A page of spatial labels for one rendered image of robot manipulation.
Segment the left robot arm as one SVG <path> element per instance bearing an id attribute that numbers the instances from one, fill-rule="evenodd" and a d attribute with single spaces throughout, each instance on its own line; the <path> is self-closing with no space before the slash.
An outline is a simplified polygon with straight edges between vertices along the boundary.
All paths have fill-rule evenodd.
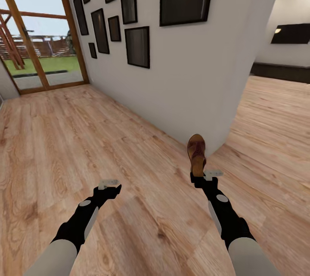
<path id="1" fill-rule="evenodd" d="M 64 222 L 56 237 L 22 276 L 69 276 L 80 247 L 85 243 L 99 213 L 108 199 L 120 194 L 122 185 L 118 180 L 100 180 L 93 189 L 93 196 L 81 202 L 75 214 Z"/>

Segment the sandal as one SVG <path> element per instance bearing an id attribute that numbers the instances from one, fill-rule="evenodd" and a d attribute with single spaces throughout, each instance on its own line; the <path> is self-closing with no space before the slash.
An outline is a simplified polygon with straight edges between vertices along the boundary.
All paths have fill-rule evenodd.
<path id="1" fill-rule="evenodd" d="M 203 169 L 207 163 L 205 149 L 206 146 L 203 136 L 200 134 L 192 135 L 192 138 L 190 138 L 187 144 L 187 152 L 191 161 L 191 173 L 195 177 L 204 176 Z"/>

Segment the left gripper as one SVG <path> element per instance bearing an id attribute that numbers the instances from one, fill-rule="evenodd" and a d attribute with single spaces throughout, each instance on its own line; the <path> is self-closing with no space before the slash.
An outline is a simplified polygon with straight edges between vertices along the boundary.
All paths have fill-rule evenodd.
<path id="1" fill-rule="evenodd" d="M 117 188 L 116 187 L 107 187 L 104 190 L 98 190 L 98 187 L 95 187 L 93 189 L 93 196 L 96 194 L 101 195 L 103 197 L 103 204 L 104 204 L 108 199 L 115 199 L 117 194 L 120 194 L 121 187 L 122 187 L 122 185 L 119 185 Z"/>

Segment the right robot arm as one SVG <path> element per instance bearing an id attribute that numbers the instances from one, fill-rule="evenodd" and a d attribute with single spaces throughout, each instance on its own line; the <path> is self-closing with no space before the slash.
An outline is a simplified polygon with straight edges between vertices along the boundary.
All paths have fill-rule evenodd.
<path id="1" fill-rule="evenodd" d="M 217 230 L 225 240 L 236 276 L 283 276 L 250 233 L 245 219 L 233 210 L 229 199 L 218 190 L 221 170 L 206 170 L 203 177 L 190 173 L 195 188 L 202 188 Z"/>

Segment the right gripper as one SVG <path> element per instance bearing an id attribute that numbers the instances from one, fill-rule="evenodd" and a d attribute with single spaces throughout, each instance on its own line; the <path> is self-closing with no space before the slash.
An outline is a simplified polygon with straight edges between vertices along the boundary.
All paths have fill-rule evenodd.
<path id="1" fill-rule="evenodd" d="M 206 181 L 203 177 L 195 177 L 192 173 L 190 173 L 191 183 L 194 183 L 195 188 L 202 188 L 204 193 L 207 188 L 210 186 L 214 186 L 217 188 L 218 178 L 212 177 L 212 181 Z"/>

